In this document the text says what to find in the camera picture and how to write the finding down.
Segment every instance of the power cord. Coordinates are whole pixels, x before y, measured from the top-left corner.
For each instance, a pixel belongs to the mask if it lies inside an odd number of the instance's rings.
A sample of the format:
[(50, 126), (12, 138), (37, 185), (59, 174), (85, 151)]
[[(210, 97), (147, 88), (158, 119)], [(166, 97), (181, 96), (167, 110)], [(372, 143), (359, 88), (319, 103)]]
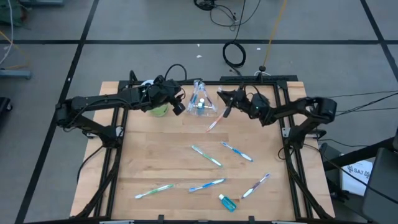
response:
[(376, 108), (376, 109), (366, 109), (366, 110), (356, 110), (353, 112), (364, 112), (364, 111), (378, 111), (378, 110), (396, 110), (398, 107), (395, 108)]
[(172, 68), (176, 67), (176, 66), (179, 66), (179, 67), (181, 67), (181, 68), (184, 70), (184, 81), (187, 80), (187, 69), (185, 69), (185, 67), (184, 67), (183, 65), (178, 64), (178, 63), (173, 64), (172, 66), (170, 66), (169, 69), (167, 69), (167, 72), (166, 72), (166, 74), (164, 75), (164, 79), (165, 79), (165, 80), (167, 79), (167, 75), (169, 74), (169, 71), (170, 71)]
[(372, 95), (372, 94), (378, 94), (378, 93), (396, 93), (396, 92), (398, 92), (398, 90), (377, 91), (377, 92), (358, 93), (358, 94), (350, 94), (350, 95), (326, 96), (325, 98), (338, 98), (338, 97), (346, 97), (346, 96), (363, 96), (363, 95)]
[(370, 103), (366, 103), (365, 105), (356, 106), (356, 107), (354, 107), (354, 108), (352, 108), (352, 109), (350, 109), (350, 110), (343, 111), (343, 112), (341, 112), (340, 114), (337, 114), (336, 117), (337, 117), (337, 116), (344, 115), (344, 114), (348, 114), (348, 113), (351, 113), (351, 112), (355, 112), (355, 111), (357, 111), (357, 110), (359, 110), (359, 109), (362, 109), (362, 108), (364, 108), (364, 107), (366, 107), (366, 106), (375, 104), (375, 103), (377, 103), (377, 102), (380, 102), (380, 101), (382, 101), (382, 100), (385, 100), (385, 99), (390, 98), (390, 97), (395, 96), (395, 95), (398, 95), (398, 93), (394, 93), (394, 94), (385, 96), (385, 97), (383, 97), (383, 98), (380, 98), (380, 99), (378, 99), (378, 100), (374, 100), (374, 101), (372, 101), (372, 102), (370, 102)]
[[(120, 138), (120, 136), (122, 135), (122, 133), (124, 132), (124, 130), (122, 129), (120, 131), (120, 133), (118, 134), (118, 138)], [(83, 163), (81, 163), (79, 170), (77, 172), (77, 179), (76, 182), (79, 182), (79, 178), (80, 178), (80, 172), (83, 168), (83, 166), (93, 157), (95, 156), (102, 148), (104, 148), (104, 145), (101, 145), (97, 150), (95, 150), (91, 155), (89, 155), (84, 161)]]
[(332, 166), (334, 166), (334, 167), (336, 167), (337, 169), (343, 171), (344, 173), (346, 173), (347, 175), (349, 175), (350, 177), (352, 177), (354, 180), (358, 181), (359, 183), (365, 185), (368, 189), (372, 190), (374, 193), (376, 193), (376, 194), (378, 194), (378, 195), (380, 195), (380, 196), (382, 196), (382, 197), (384, 197), (384, 198), (390, 200), (391, 202), (394, 202), (395, 204), (398, 204), (398, 201), (397, 201), (397, 200), (395, 200), (395, 199), (393, 199), (393, 198), (391, 198), (391, 197), (389, 197), (389, 196), (387, 196), (387, 195), (381, 193), (380, 191), (378, 191), (378, 190), (372, 188), (371, 186), (369, 186), (368, 184), (366, 184), (366, 183), (363, 182), (362, 180), (359, 180), (359, 179), (356, 178), (355, 176), (351, 175), (349, 172), (345, 171), (343, 168), (341, 168), (341, 167), (339, 167), (338, 165), (336, 165), (334, 162), (332, 162), (331, 160), (329, 160), (329, 159), (325, 156), (325, 152), (322, 154), (321, 151), (320, 151), (319, 149), (317, 149), (317, 148), (315, 148), (315, 147), (313, 147), (313, 146), (311, 146), (311, 145), (309, 145), (309, 144), (305, 144), (305, 143), (304, 143), (304, 145), (305, 145), (305, 146), (308, 146), (308, 147), (310, 147), (310, 148), (312, 148), (312, 149), (314, 149), (314, 150), (316, 150), (316, 151), (318, 151), (318, 152), (321, 154), (321, 156), (322, 156), (323, 158), (325, 158), (326, 161), (329, 162)]
[(214, 9), (214, 0), (204, 0), (203, 2), (199, 2), (198, 0), (193, 0), (193, 3), (201, 10), (210, 11)]
[[(253, 17), (253, 15), (256, 13), (257, 9), (258, 9), (259, 6), (260, 6), (260, 2), (261, 2), (261, 0), (258, 1), (256, 8), (253, 10), (253, 12), (252, 12), (252, 14), (249, 16), (249, 18), (246, 19), (244, 22), (242, 22), (241, 25), (247, 23), (247, 22)], [(214, 24), (216, 24), (216, 25), (218, 25), (218, 26), (229, 27), (230, 31), (235, 31), (235, 28), (236, 28), (239, 24), (236, 24), (236, 23), (238, 22), (238, 20), (237, 20), (236, 16), (234, 15), (234, 13), (232, 13), (232, 11), (231, 11), (228, 7), (223, 6), (223, 5), (214, 4), (213, 7), (214, 7), (215, 9), (218, 9), (218, 10), (223, 11), (223, 12), (232, 20), (232, 24), (231, 24), (231, 25), (227, 25), (227, 24), (220, 24), (220, 23), (218, 23), (218, 22), (215, 22), (214, 19), (213, 19), (213, 11), (212, 11), (212, 10), (210, 11), (210, 20), (211, 20)], [(229, 15), (229, 14), (228, 14), (227, 12), (225, 12), (224, 10), (220, 9), (221, 7), (227, 9), (227, 10), (231, 13), (231, 15)]]
[(350, 146), (348, 144), (344, 144), (344, 143), (338, 142), (338, 141), (336, 141), (334, 139), (319, 139), (318, 141), (333, 141), (333, 142), (335, 142), (337, 144), (341, 144), (342, 146), (347, 146), (347, 147), (368, 147), (368, 146), (365, 146), (365, 145)]
[[(241, 18), (243, 18), (243, 12), (244, 12), (245, 5), (246, 5), (246, 0), (243, 1)], [(236, 43), (236, 39), (238, 38), (238, 35), (239, 35), (239, 30), (241, 29), (241, 23), (242, 23), (242, 20), (239, 21), (238, 30), (236, 31), (235, 39), (231, 42), (225, 43), (224, 47), (223, 47), (223, 58), (224, 58), (226, 64), (229, 65), (239, 76), (242, 76), (242, 73), (240, 71), (238, 71), (236, 68), (241, 68), (244, 65), (244, 63), (246, 62), (246, 51), (244, 50), (242, 45)], [(232, 63), (226, 58), (225, 50), (231, 44), (237, 46), (237, 48), (242, 52), (243, 58), (242, 58), (242, 61), (239, 63)]]
[[(285, 158), (282, 158), (282, 157), (280, 156), (280, 152), (282, 152), (282, 149), (283, 149), (283, 148), (284, 148), (284, 147), (282, 147), (282, 148), (279, 149), (279, 151), (278, 151), (278, 158), (279, 158), (280, 160), (286, 160), (286, 157), (285, 157)], [(292, 156), (293, 152), (294, 152), (294, 150), (291, 150), (291, 152), (289, 153), (289, 158)]]

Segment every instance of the black metal frame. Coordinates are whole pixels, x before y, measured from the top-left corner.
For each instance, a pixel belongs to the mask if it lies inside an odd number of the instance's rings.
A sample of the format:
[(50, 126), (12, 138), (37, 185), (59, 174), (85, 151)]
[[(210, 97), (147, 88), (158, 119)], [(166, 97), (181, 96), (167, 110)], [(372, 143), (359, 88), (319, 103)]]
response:
[[(267, 85), (267, 86), (272, 86), (274, 88), (274, 94), (275, 94), (275, 101), (277, 106), (282, 105), (281, 97), (279, 90), (282, 90), (282, 93), (284, 95), (284, 101), (285, 103), (290, 102), (290, 97), (289, 97), (289, 92), (287, 89), (287, 82), (288, 81), (298, 81), (297, 76), (295, 75), (287, 75), (287, 76), (272, 76), (272, 77), (263, 77), (262, 75), (256, 76), (256, 77), (221, 77), (220, 81), (207, 81), (205, 82), (207, 85), (239, 85), (241, 82), (244, 82), (245, 84), (248, 85)], [(120, 81), (118, 85), (118, 92), (121, 91), (125, 86), (127, 85), (140, 85), (142, 81), (138, 81), (135, 77), (133, 81)], [(180, 81), (179, 84), (181, 85), (191, 85), (191, 82), (186, 82), (186, 81)], [(113, 112), (113, 117), (112, 117), (112, 126), (116, 126), (118, 122), (118, 114), (119, 114), (119, 108), (115, 108)], [(123, 118), (121, 121), (121, 127), (124, 129), (126, 127), (127, 123), (127, 110), (123, 111)], [(294, 119), (292, 116), (288, 117), (289, 119), (289, 125), (294, 126)], [(281, 131), (281, 137), (282, 137), (282, 143), (284, 145), (284, 152), (286, 155), (289, 154), (289, 148), (286, 147), (286, 141), (285, 138), (282, 135), (282, 128), (285, 128), (285, 121), (284, 119), (279, 119), (279, 125), (280, 125), (280, 131)], [(53, 220), (50, 221), (51, 223), (99, 223), (100, 221), (106, 221), (106, 220), (111, 220), (111, 215), (112, 215), (112, 210), (113, 210), (113, 203), (114, 203), (114, 195), (116, 191), (116, 184), (117, 184), (117, 179), (118, 179), (118, 171), (119, 171), (119, 165), (120, 165), (120, 160), (121, 160), (121, 153), (122, 153), (122, 148), (123, 148), (123, 139), (124, 135), (121, 138), (121, 145), (119, 147), (114, 148), (116, 150), (116, 155), (115, 155), (115, 160), (114, 160), (114, 166), (116, 172), (113, 174), (112, 179), (109, 181), (109, 163), (111, 160), (111, 153), (112, 153), (112, 148), (107, 148), (105, 157), (104, 157), (104, 164), (103, 164), (103, 169), (101, 172), (101, 178), (100, 178), (100, 183), (99, 185), (101, 186), (101, 189), (99, 190), (93, 198), (95, 200), (98, 199), (98, 202), (96, 203), (94, 207), (94, 213), (93, 217), (87, 217), (88, 214), (90, 214), (90, 211), (82, 211), (80, 215), (77, 217), (71, 217), (71, 219), (68, 220)], [(297, 162), (297, 169), (298, 173), (300, 176), (300, 180), (304, 183), (304, 186), (306, 186), (306, 180), (305, 180), (305, 172), (303, 168), (303, 162), (300, 154), (299, 149), (294, 150), (295, 157), (296, 157), (296, 162)], [(292, 167), (292, 160), (290, 157), (286, 158), (286, 165), (287, 167)], [(100, 216), (100, 211), (101, 211), (101, 205), (103, 203), (103, 192), (104, 190), (108, 187), (110, 184), (109, 188), (109, 197), (108, 197), (108, 202), (106, 206), (106, 212), (105, 216)], [(295, 219), (296, 221), (302, 220), (301, 216), (301, 211), (300, 211), (300, 205), (299, 205), (299, 198), (297, 195), (297, 188), (295, 186), (295, 181), (291, 176), (289, 176), (289, 184), (290, 184), (290, 193), (292, 196), (292, 203), (293, 203), (293, 208), (294, 208), (294, 214), (295, 214)], [(305, 203), (305, 210), (307, 213), (307, 218), (306, 222), (312, 221), (314, 223), (323, 223), (324, 220), (316, 220), (313, 219), (313, 214), (312, 214), (312, 208), (310, 203), (308, 202), (308, 199), (303, 197), (304, 203)], [(248, 222), (249, 223), (270, 223), (270, 222), (257, 222), (254, 221), (254, 217), (250, 216), (248, 217)], [(198, 223), (198, 220), (164, 220), (163, 215), (159, 215), (158, 220), (135, 220), (134, 223)], [(209, 221), (211, 223), (237, 223), (237, 222), (227, 222), (227, 221)]]

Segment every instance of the blue toothbrush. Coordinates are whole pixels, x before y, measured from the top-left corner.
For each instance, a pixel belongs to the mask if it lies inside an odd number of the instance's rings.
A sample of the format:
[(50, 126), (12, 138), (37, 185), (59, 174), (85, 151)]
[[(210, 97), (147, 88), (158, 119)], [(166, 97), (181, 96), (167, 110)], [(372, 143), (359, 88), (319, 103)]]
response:
[(250, 162), (253, 162), (253, 160), (248, 155), (246, 155), (245, 153), (235, 149), (234, 147), (230, 146), (226, 142), (221, 142), (221, 143), (222, 143), (223, 146), (228, 147), (228, 148), (232, 149), (232, 151), (234, 151), (234, 152), (238, 153), (239, 155), (241, 155), (241, 157), (247, 159)]
[(219, 183), (221, 183), (221, 182), (224, 182), (224, 180), (226, 180), (226, 179), (215, 180), (215, 181), (210, 182), (210, 183), (207, 183), (207, 184), (205, 184), (205, 185), (203, 185), (203, 186), (201, 186), (201, 187), (191, 187), (191, 188), (189, 189), (189, 192), (194, 192), (194, 191), (196, 191), (196, 190), (205, 189), (205, 188), (210, 187), (210, 186), (213, 186), (213, 185), (215, 185), (215, 184), (219, 184)]

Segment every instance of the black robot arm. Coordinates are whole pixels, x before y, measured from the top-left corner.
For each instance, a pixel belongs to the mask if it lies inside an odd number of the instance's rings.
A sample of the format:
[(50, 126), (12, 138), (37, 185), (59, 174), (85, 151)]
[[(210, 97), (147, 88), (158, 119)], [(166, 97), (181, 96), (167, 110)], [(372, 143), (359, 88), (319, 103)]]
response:
[(146, 112), (170, 103), (174, 107), (174, 113), (179, 115), (185, 109), (181, 103), (183, 95), (176, 96), (180, 91), (181, 87), (176, 81), (165, 80), (159, 75), (153, 85), (128, 86), (123, 91), (112, 95), (76, 96), (56, 105), (57, 125), (64, 130), (80, 128), (83, 134), (91, 133), (100, 137), (104, 147), (117, 147), (120, 139), (115, 127), (100, 125), (82, 114), (86, 111), (116, 107)]
[(245, 86), (241, 84), (237, 90), (221, 90), (217, 93), (227, 106), (224, 117), (228, 117), (232, 108), (237, 108), (247, 113), (250, 119), (259, 119), (261, 125), (265, 126), (290, 115), (303, 114), (307, 119), (301, 125), (290, 127), (287, 140), (293, 147), (301, 148), (305, 136), (310, 131), (320, 124), (328, 124), (335, 119), (337, 103), (331, 99), (305, 97), (273, 108), (269, 105), (269, 100), (260, 93), (253, 94), (252, 99), (249, 100), (245, 89)]

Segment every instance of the wooden tabletop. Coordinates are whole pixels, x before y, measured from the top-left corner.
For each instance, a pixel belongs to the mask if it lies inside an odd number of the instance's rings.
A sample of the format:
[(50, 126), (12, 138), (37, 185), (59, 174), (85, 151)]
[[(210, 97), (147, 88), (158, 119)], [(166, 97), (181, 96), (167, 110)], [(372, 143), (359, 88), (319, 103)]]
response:
[[(117, 87), (118, 82), (104, 82), (100, 94), (116, 93)], [(257, 87), (275, 107), (273, 88)], [(288, 87), (291, 100), (305, 96), (302, 82), (288, 82)], [(224, 90), (236, 88), (223, 87)], [(190, 96), (192, 86), (184, 86), (184, 89)], [(206, 86), (206, 89), (213, 101), (218, 102), (219, 106), (223, 105), (217, 98), (218, 86)], [(247, 87), (248, 93), (254, 91), (252, 87)], [(94, 120), (109, 125), (112, 114), (113, 110), (97, 111)], [(305, 117), (295, 115), (294, 119), (296, 124), (300, 124)], [(214, 117), (197, 117), (187, 113), (175, 116), (171, 110), (162, 118), (141, 111), (130, 111), (112, 218), (155, 220), (163, 214), (166, 220), (247, 220), (250, 215), (254, 215), (256, 220), (294, 220), (286, 164), (277, 157), (282, 147), (279, 123), (261, 127), (258, 119), (250, 120), (246, 114), (233, 109), (228, 118), (222, 119), (212, 131), (205, 133), (214, 120)], [(225, 148), (221, 141), (251, 156), (254, 162)], [(305, 143), (318, 147), (314, 139), (308, 138)], [(221, 162), (223, 168), (191, 149), (192, 144)], [(99, 139), (88, 140), (85, 157), (100, 145)], [(98, 189), (104, 152), (84, 166), (71, 215), (80, 212)], [(304, 146), (301, 154), (308, 189), (325, 211), (334, 216), (319, 152)], [(249, 197), (240, 199), (267, 172), (271, 173), (267, 182)], [(188, 192), (190, 187), (220, 178), (226, 178), (226, 181), (207, 189)], [(137, 194), (166, 184), (175, 184), (175, 187), (141, 199), (134, 198)], [(297, 189), (301, 213), (305, 217), (302, 194)], [(233, 213), (221, 204), (219, 194), (236, 202), (237, 209)], [(104, 194), (101, 214), (105, 213), (107, 201), (108, 191)]]

